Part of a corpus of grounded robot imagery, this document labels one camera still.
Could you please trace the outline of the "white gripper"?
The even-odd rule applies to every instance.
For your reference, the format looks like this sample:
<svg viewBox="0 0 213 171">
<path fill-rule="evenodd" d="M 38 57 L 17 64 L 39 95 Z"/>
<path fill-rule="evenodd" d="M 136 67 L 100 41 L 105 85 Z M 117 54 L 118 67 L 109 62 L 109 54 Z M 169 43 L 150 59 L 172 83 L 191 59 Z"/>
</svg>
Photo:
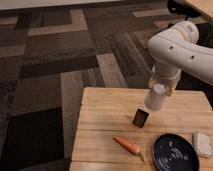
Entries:
<svg viewBox="0 0 213 171">
<path fill-rule="evenodd" d="M 149 79 L 148 87 L 151 89 L 156 83 L 166 86 L 167 96 L 170 97 L 181 78 L 181 70 L 166 64 L 155 63 L 153 74 Z"/>
</svg>

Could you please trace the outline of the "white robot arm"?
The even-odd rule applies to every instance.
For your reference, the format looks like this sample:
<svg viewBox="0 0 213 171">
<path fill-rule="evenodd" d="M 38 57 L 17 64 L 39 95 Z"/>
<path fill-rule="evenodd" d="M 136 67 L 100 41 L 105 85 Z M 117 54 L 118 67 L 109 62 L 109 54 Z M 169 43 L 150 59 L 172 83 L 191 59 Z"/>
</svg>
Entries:
<svg viewBox="0 0 213 171">
<path fill-rule="evenodd" d="M 213 48 L 198 45 L 198 39 L 196 25 L 182 21 L 148 41 L 149 54 L 155 60 L 152 80 L 165 88 L 167 96 L 176 88 L 182 71 L 213 86 Z"/>
</svg>

